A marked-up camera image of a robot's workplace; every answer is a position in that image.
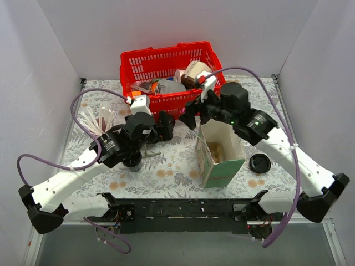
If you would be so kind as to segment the brown cardboard cup carrier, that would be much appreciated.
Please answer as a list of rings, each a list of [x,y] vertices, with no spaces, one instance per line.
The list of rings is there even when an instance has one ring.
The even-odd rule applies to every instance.
[[[225,158],[223,146],[219,142],[208,142],[207,145],[214,163],[221,163]]]

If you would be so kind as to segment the green illustrated paper bag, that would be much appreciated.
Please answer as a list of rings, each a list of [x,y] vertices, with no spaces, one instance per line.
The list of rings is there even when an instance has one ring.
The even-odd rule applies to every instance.
[[[195,151],[203,188],[227,186],[246,161],[232,126],[215,120],[199,126]]]

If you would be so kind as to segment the black paper coffee cup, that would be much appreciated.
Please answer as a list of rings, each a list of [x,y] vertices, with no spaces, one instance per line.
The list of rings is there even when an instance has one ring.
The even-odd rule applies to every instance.
[[[174,117],[170,114],[168,114],[168,123],[169,123],[169,126],[171,126],[172,128],[175,127],[176,121],[175,121]]]

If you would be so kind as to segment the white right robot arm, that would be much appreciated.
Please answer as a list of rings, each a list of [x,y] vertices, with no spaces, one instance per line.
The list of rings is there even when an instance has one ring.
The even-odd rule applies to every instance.
[[[193,130],[196,114],[201,124],[213,119],[232,126],[238,137],[268,154],[294,179],[300,179],[300,192],[259,192],[240,211],[246,219],[263,220],[270,214],[286,213],[295,204],[298,213],[319,223],[349,183],[345,174],[332,173],[291,144],[270,115],[251,107],[249,93],[239,83],[224,84],[219,95],[212,90],[202,92],[185,105],[179,120]]]

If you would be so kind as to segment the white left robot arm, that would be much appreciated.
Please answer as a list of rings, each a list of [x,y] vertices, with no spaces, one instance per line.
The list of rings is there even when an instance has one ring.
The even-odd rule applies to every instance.
[[[143,146],[171,140],[174,126],[174,118],[166,111],[160,111],[157,119],[144,112],[127,116],[124,124],[111,127],[95,139],[61,172],[35,186],[24,184],[18,193],[32,226],[38,233],[46,234],[58,228],[65,220],[126,220],[124,211],[127,208],[121,207],[108,192],[87,198],[71,195],[94,177],[120,163],[130,171],[139,171]]]

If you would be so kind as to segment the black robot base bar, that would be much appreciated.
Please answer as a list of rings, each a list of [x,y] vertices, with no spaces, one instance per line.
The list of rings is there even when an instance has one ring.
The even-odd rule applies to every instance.
[[[92,222],[120,223],[123,234],[155,232],[248,233],[248,222],[264,227],[278,222],[281,213],[252,209],[251,199],[115,199],[113,209]]]

